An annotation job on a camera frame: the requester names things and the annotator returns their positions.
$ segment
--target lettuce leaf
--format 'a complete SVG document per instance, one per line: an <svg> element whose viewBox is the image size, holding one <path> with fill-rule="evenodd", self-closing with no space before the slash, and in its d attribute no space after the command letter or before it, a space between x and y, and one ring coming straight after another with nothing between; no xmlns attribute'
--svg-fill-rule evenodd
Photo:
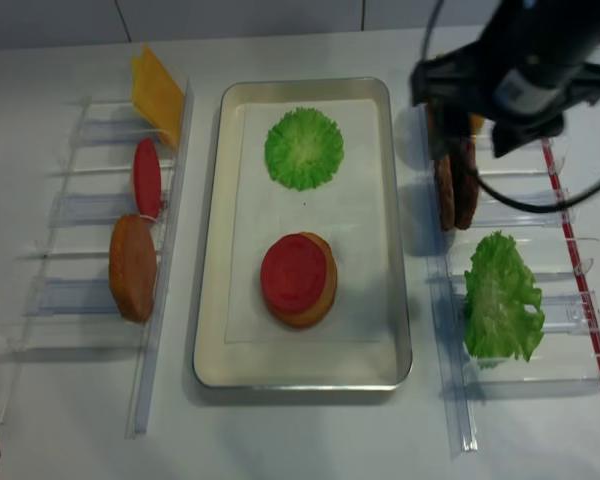
<svg viewBox="0 0 600 480"><path fill-rule="evenodd" d="M527 362L542 340L542 290L516 250L512 237L483 238L465 272L464 342L477 358L522 356Z"/></svg>
<svg viewBox="0 0 600 480"><path fill-rule="evenodd" d="M269 176L287 188L307 190L331 180L344 157L336 122L315 108L287 112L267 133Z"/></svg>

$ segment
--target yellow cheese slice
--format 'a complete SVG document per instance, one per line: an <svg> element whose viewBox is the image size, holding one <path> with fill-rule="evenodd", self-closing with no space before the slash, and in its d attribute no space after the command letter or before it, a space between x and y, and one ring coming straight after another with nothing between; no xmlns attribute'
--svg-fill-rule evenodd
<svg viewBox="0 0 600 480"><path fill-rule="evenodd" d="M469 118L471 119L471 135L477 135L484 125L484 117L480 115L476 115L475 113L470 113Z"/></svg>
<svg viewBox="0 0 600 480"><path fill-rule="evenodd" d="M148 46L142 48L140 57L132 59L131 66L134 107L151 125L162 130L162 141L177 148L184 94Z"/></svg>

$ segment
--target red tomato slice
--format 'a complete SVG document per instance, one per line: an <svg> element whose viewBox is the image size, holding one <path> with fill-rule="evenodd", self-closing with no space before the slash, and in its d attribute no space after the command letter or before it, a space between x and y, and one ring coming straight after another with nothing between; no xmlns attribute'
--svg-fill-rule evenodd
<svg viewBox="0 0 600 480"><path fill-rule="evenodd" d="M288 313L304 312L316 303L326 278L324 253L300 234L287 235L273 244L260 269L265 299Z"/></svg>
<svg viewBox="0 0 600 480"><path fill-rule="evenodd" d="M158 218L162 206L162 181L158 152L150 138L145 138L136 147L133 190L140 215Z"/></svg>

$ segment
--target baking tray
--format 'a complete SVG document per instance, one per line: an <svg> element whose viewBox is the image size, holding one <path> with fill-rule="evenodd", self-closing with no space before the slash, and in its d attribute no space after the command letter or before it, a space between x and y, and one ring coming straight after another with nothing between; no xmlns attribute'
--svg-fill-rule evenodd
<svg viewBox="0 0 600 480"><path fill-rule="evenodd" d="M298 106L335 120L344 160L333 180L289 190L269 178L268 130ZM210 388L394 389L412 351L391 110L374 78L243 83L222 99L193 370ZM329 314L304 331L267 311L260 264L280 237L329 242L338 291Z"/></svg>

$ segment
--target white tabletop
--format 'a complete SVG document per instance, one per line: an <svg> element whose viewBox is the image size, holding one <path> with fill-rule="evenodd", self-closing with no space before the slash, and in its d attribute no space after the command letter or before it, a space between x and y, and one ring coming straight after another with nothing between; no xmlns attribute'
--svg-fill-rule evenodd
<svg viewBox="0 0 600 480"><path fill-rule="evenodd" d="M475 38L477 28L436 31L432 53ZM382 403L361 397L262 405L210 396L191 373L191 312L207 166L222 93L243 81L373 76L389 87L407 243L419 227L413 155L421 154L408 76L421 30L152 44L190 76L191 138L153 403L146 436L124 440L135 354L31 354L0 427L1 478L600 478L600 392L508 399L476 406L479 452L452 455L424 259L407 251L413 370ZM74 110L93 92L115 98L107 65L137 45L0 52L0 321L21 314L31 267L16 257L44 232L54 168ZM572 192L600 175L600 107L568 115L562 173ZM580 209L576 232L600 238L600 197ZM600 252L589 275L600 304ZM13 363L0 341L0 406Z"/></svg>

